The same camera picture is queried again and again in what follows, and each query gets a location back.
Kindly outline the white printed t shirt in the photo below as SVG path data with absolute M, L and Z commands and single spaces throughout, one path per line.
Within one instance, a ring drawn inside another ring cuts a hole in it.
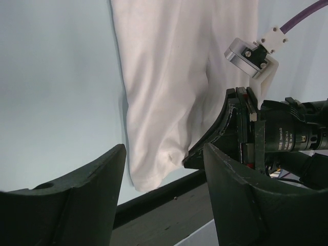
M 248 84 L 224 52 L 257 37 L 258 1 L 111 1 L 127 96 L 129 173 L 160 186 L 219 115 L 226 90 Z

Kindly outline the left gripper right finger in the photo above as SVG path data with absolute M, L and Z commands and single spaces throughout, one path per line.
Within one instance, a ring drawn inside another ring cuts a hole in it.
M 203 149 L 220 245 L 327 245 L 327 190 L 280 182 Z

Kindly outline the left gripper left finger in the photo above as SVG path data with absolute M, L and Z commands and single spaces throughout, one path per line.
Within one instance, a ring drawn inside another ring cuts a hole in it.
M 125 161 L 118 144 L 34 189 L 1 192 L 1 245 L 109 245 Z

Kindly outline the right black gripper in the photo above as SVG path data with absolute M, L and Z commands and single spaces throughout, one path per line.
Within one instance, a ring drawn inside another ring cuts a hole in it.
M 327 156 L 305 155 L 327 150 L 327 100 L 301 103 L 287 97 L 258 106 L 251 88 L 228 89 L 225 96 L 219 116 L 182 161 L 184 168 L 203 169 L 204 145 L 213 144 L 261 174 L 284 169 L 308 188 L 327 188 Z M 239 102 L 237 110 L 231 107 Z

